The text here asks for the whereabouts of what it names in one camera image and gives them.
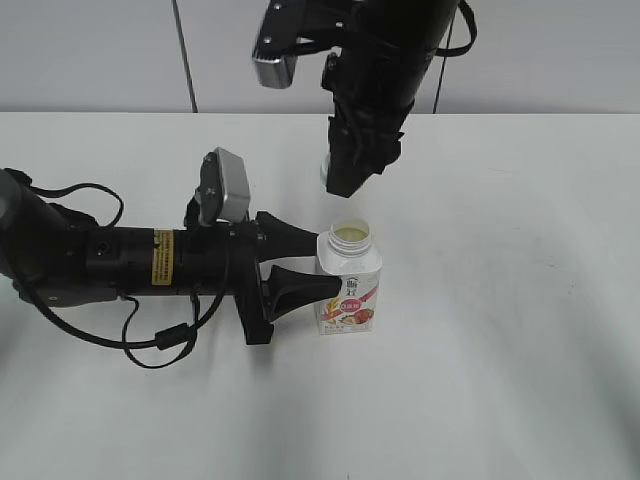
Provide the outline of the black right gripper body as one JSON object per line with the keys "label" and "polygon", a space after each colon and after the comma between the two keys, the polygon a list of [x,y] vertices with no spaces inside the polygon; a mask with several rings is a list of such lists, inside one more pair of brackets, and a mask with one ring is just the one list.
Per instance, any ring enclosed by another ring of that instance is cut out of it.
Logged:
{"label": "black right gripper body", "polygon": [[330,53],[321,87],[332,94],[330,138],[363,138],[400,130],[415,103],[413,49],[344,49]]}

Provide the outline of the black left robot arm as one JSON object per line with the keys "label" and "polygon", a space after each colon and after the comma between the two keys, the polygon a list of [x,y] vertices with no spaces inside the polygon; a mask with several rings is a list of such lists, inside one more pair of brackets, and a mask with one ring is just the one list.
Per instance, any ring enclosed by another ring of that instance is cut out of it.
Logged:
{"label": "black left robot arm", "polygon": [[279,266],[263,277],[263,262],[317,252],[315,233],[267,212],[204,226],[191,201],[181,230],[122,227],[68,209],[60,196],[21,171],[1,173],[1,272],[53,323],[60,308],[127,296],[231,296],[246,343],[262,345],[276,319],[342,286],[336,276]]}

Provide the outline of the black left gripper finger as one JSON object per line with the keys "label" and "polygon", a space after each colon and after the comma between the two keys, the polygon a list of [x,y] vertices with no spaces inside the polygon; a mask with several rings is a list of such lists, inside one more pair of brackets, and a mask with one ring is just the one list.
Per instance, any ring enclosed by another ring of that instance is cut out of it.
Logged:
{"label": "black left gripper finger", "polygon": [[338,276],[307,274],[275,265],[262,281],[266,320],[273,323],[301,307],[332,299],[340,290]]}
{"label": "black left gripper finger", "polygon": [[266,211],[256,214],[260,260],[314,257],[318,234],[290,225]]}

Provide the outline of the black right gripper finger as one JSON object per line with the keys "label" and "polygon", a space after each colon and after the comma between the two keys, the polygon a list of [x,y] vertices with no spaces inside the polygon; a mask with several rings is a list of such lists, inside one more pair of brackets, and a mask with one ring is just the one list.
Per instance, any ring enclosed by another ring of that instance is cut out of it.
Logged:
{"label": "black right gripper finger", "polygon": [[354,131],[338,116],[329,118],[329,160],[325,186],[329,194],[350,198],[373,175],[378,174],[368,152]]}
{"label": "black right gripper finger", "polygon": [[381,175],[401,154],[401,131],[376,132],[373,137],[372,171]]}

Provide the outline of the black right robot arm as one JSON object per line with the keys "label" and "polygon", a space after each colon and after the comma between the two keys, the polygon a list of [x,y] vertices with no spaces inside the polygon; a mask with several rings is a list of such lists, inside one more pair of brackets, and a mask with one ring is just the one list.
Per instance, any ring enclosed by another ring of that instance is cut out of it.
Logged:
{"label": "black right robot arm", "polygon": [[333,94],[329,118],[328,193],[351,197],[401,153],[401,128],[450,24],[457,1],[366,1],[354,30],[390,53],[344,47],[326,60],[322,87]]}

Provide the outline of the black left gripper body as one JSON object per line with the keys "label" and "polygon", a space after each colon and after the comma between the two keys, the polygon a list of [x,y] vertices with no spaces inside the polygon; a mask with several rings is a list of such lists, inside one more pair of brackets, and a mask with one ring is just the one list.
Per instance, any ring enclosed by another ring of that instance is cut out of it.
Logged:
{"label": "black left gripper body", "polygon": [[185,215],[180,245],[180,279],[189,287],[192,303],[201,295],[213,295],[208,309],[194,318],[194,328],[211,320],[225,296],[233,297],[248,345],[267,345],[274,327],[267,319],[259,273],[256,221],[244,214],[238,222],[199,223],[198,214]]}

